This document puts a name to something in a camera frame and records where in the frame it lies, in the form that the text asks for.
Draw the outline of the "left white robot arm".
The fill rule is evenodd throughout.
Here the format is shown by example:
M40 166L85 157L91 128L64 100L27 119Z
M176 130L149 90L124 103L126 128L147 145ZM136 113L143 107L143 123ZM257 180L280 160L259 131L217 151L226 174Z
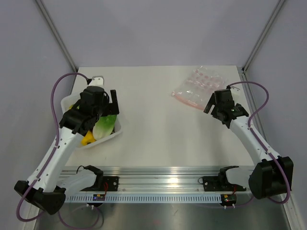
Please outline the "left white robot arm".
M116 90L88 86L72 108L63 114L55 143L27 180L19 180L14 190L28 203L50 215L56 214L66 198L80 191L104 191L104 172L88 165L81 172L59 182L59 176L71 154L101 117L118 115Z

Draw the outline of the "clear zip top bag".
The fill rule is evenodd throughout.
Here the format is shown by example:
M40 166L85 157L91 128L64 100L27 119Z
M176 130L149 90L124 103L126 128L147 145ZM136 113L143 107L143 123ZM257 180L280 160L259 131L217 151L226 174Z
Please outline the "clear zip top bag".
M227 82L228 78L221 73L200 66L194 69L171 95L181 103L204 110L212 93L225 88Z

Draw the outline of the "green lettuce head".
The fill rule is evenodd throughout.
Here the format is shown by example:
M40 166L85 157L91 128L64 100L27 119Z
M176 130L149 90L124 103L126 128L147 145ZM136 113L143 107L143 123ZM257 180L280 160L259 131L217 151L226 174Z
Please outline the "green lettuce head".
M93 127L93 137L100 140L112 134L117 115L102 116Z

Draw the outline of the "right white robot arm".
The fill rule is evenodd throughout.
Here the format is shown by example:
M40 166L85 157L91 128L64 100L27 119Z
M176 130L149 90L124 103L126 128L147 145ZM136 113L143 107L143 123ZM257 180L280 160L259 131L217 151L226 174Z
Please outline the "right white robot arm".
M221 169L219 187L228 190L236 184L248 188L256 199L272 199L285 194L281 203L286 203L291 195L294 163L290 157L282 157L269 146L251 124L245 108L235 103L230 88L213 92L204 112L221 121L237 136L255 165L253 170L240 166Z

